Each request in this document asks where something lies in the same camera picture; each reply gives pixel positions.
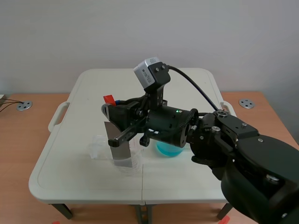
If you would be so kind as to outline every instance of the screw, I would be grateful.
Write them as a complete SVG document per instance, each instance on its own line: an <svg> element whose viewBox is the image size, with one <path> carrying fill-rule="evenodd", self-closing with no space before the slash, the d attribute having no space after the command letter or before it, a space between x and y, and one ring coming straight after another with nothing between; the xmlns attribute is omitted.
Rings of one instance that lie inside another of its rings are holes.
<svg viewBox="0 0 299 224"><path fill-rule="evenodd" d="M221 129L219 128L219 127L217 127L217 126L213 126L212 127L212 132L213 133L217 133L217 132L219 132Z"/></svg>
<svg viewBox="0 0 299 224"><path fill-rule="evenodd" d="M219 118L225 118L228 116L228 112L226 111L216 111L217 117Z"/></svg>
<svg viewBox="0 0 299 224"><path fill-rule="evenodd" d="M143 117L143 111L139 111L139 117Z"/></svg>

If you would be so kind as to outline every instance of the black cable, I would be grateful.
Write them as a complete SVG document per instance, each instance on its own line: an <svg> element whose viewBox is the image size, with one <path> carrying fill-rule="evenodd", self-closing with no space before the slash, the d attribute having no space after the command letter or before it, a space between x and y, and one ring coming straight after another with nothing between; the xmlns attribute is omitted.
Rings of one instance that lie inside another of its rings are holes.
<svg viewBox="0 0 299 224"><path fill-rule="evenodd" d="M24 102L22 102L22 101L19 101L19 100L14 100L14 99L3 99L3 100L10 100L10 101L14 101L14 102L19 102L19 103L21 103L21 104L23 104Z"/></svg>
<svg viewBox="0 0 299 224"><path fill-rule="evenodd" d="M208 101L208 103L214 108L214 110L218 111L219 109L216 107L216 105L211 101L211 99L203 92L203 90L185 73L183 73L180 69L177 69L175 67L172 67L168 65L168 68L170 70L176 71L178 74L183 76L185 79L187 79L201 94L202 96Z"/></svg>
<svg viewBox="0 0 299 224"><path fill-rule="evenodd" d="M4 107L2 110L0 110L0 112L3 111L5 108L9 107L9 106L12 105L12 104L19 104L19 102L12 102L11 104L7 105L7 106Z"/></svg>
<svg viewBox="0 0 299 224"><path fill-rule="evenodd" d="M14 103L19 103L19 102L14 102ZM6 102L6 103L3 103L3 104L12 104L12 102ZM3 105L3 104L0 104L0 105ZM19 104L22 104L22 103L19 103Z"/></svg>

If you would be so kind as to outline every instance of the clear plastic cup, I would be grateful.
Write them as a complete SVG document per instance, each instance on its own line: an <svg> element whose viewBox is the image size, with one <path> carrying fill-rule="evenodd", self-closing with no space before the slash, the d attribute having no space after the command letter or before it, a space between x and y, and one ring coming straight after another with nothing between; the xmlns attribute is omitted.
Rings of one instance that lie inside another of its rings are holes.
<svg viewBox="0 0 299 224"><path fill-rule="evenodd" d="M113 158L111 150L106 151L107 158L125 175L136 175L142 173L142 148L136 144L136 138L129 142L130 157L129 158Z"/></svg>
<svg viewBox="0 0 299 224"><path fill-rule="evenodd" d="M118 153L112 156L112 150L108 145L107 136L94 136L92 142L87 146L87 150L92 159L108 160L114 168L124 175L142 174L142 148L136 144L136 137L130 140L128 146L125 143L120 150L127 150L126 153Z"/></svg>

